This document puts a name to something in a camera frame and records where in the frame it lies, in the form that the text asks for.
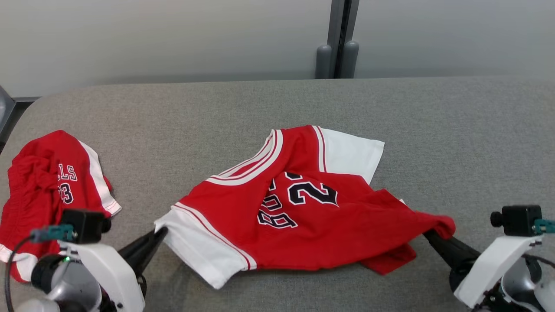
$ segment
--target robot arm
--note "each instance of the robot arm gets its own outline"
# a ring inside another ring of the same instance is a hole
[[[167,228],[152,230],[116,251],[98,243],[109,229],[102,214],[66,210],[60,224],[73,227],[74,239],[60,240],[60,254],[43,257],[31,277],[33,286],[47,295],[25,302],[16,312],[143,311],[147,289],[142,274]]]
[[[475,310],[555,311],[555,282],[542,280],[540,258],[525,254],[541,246],[543,233],[555,233],[553,223],[542,219],[539,206],[503,207],[502,213],[492,213],[491,223],[503,226],[506,236],[481,254],[456,238],[425,233],[451,267],[455,297]]]

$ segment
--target jersey number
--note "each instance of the jersey number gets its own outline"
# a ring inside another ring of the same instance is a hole
[[[58,186],[58,193],[64,203],[71,204],[73,202],[73,194],[71,193],[71,187],[69,187],[69,184],[60,184],[60,186]]]
[[[302,176],[298,174],[285,173],[285,176],[290,180],[302,180]],[[272,180],[270,184],[270,190],[275,190],[274,180]],[[306,204],[305,195],[308,195],[321,204],[333,204],[337,206],[337,191],[325,186],[323,183],[320,184],[320,189],[315,187],[311,182],[294,183],[287,188],[287,194],[289,196],[289,202],[293,205]],[[265,197],[261,206],[271,212],[282,207],[280,199],[275,194]],[[258,222],[278,229],[294,228],[297,226],[297,223],[286,213],[269,214],[262,209],[258,211]]]

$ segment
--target red stripe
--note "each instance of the red stripe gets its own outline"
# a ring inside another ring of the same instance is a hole
[[[326,143],[324,142],[324,135],[322,134],[322,129],[320,129],[319,126],[316,126],[318,128],[318,132],[320,132],[320,137],[322,138],[322,161],[324,163],[324,172],[327,172],[326,169]]]
[[[211,177],[211,178],[216,179],[216,180],[221,180],[221,181],[233,181],[233,180],[240,180],[240,179],[243,179],[243,178],[245,178],[247,175],[249,175],[250,173],[252,173],[253,171],[256,171],[258,168],[260,168],[261,166],[263,166],[265,163],[267,163],[267,162],[272,158],[272,156],[274,155],[274,153],[275,153],[275,151],[276,151],[276,149],[277,149],[277,146],[278,146],[278,138],[277,138],[277,135],[275,135],[274,146],[272,147],[272,151],[271,151],[271,153],[270,153],[270,156],[269,156],[265,161],[259,162],[256,166],[253,166],[253,167],[250,169],[250,172],[249,172],[248,174],[244,174],[244,173],[243,173],[242,176],[241,176],[241,175],[238,175],[237,177],[229,177],[229,178],[222,178],[222,177],[219,177],[219,176],[216,175],[216,176],[213,176],[213,177]]]
[[[260,155],[260,153],[262,153],[262,152],[264,151],[264,149],[268,146],[269,143],[270,143],[270,140],[267,139],[267,140],[266,140],[266,143],[264,144],[264,146],[262,147],[262,149],[261,149],[260,151],[258,151],[258,154],[254,155],[253,157],[251,157],[251,158],[245,160],[244,162],[242,162],[242,163],[240,163],[240,164],[238,164],[238,165],[236,165],[236,166],[234,166],[234,167],[229,168],[228,170],[226,170],[226,171],[220,173],[219,175],[224,175],[224,174],[230,172],[231,170],[233,170],[233,169],[235,169],[235,168],[237,168],[237,167],[239,167],[239,166],[241,166],[241,165],[243,165],[243,164],[249,162],[250,160],[255,159],[258,155]]]
[[[177,206],[177,205],[174,205],[174,206],[175,206],[175,207],[178,207],[178,208],[181,208],[181,209],[183,209],[183,210],[186,210],[186,211],[188,211],[188,212],[190,212],[193,216],[195,216],[195,218],[204,226],[204,228],[205,228],[210,234],[212,234],[213,236],[215,236],[216,238],[218,238],[219,240],[221,240],[221,241],[222,241],[224,244],[226,244],[227,246],[229,246],[229,247],[233,248],[235,251],[237,251],[243,258],[245,258],[246,263],[247,263],[247,266],[248,266],[248,270],[250,270],[250,262],[249,262],[248,258],[245,257],[245,255],[242,254],[242,252],[240,252],[236,247],[234,247],[234,246],[228,244],[226,241],[224,241],[223,239],[219,238],[216,234],[214,234],[214,233],[206,226],[206,224],[204,224],[204,222],[202,222],[202,220],[200,220],[200,218],[196,216],[196,214],[195,214],[194,212],[192,212],[191,210],[189,210],[189,209],[187,209],[187,208],[183,208],[183,207],[180,207],[180,206]]]

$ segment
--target teal connector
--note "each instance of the teal connector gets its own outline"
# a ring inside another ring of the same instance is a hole
[[[551,220],[536,219],[532,228],[537,234],[555,233],[555,222]]]
[[[73,226],[69,224],[51,225],[42,229],[31,231],[31,239],[34,243],[41,243],[49,240],[72,241],[74,239]]]

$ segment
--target white side stripe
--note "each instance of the white side stripe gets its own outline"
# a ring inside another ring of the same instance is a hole
[[[318,138],[318,169],[320,172],[324,172],[324,139],[320,135],[320,131],[318,130],[318,126],[313,125],[312,128],[316,133],[316,137]]]
[[[250,256],[248,253],[246,253],[244,250],[238,248],[233,243],[231,243],[227,238],[225,238],[225,236],[221,235],[220,232],[218,232],[218,230],[216,230],[210,224],[210,222],[207,220],[207,218],[205,216],[203,216],[202,213],[200,213],[200,211],[198,211],[194,208],[191,208],[189,206],[186,206],[186,205],[184,205],[180,202],[175,203],[175,206],[179,207],[179,208],[182,208],[182,209],[185,209],[188,212],[194,214],[195,217],[197,217],[212,234],[214,234],[216,237],[218,237],[219,239],[224,241],[227,245],[231,246],[233,249],[237,250],[242,256],[247,258],[248,262],[250,263],[250,269],[251,270],[256,269],[256,261],[254,260],[254,258],[252,256]]]
[[[89,174],[93,178],[94,186],[96,187],[98,196],[102,202],[102,207],[112,215],[118,213],[122,209],[122,206],[120,206],[112,195],[110,195],[110,190],[108,189],[108,185],[106,185],[106,181],[104,181],[104,176],[102,175],[102,169],[100,168],[100,161],[98,160],[97,152],[85,143],[81,141],[79,141],[79,143],[89,155]]]

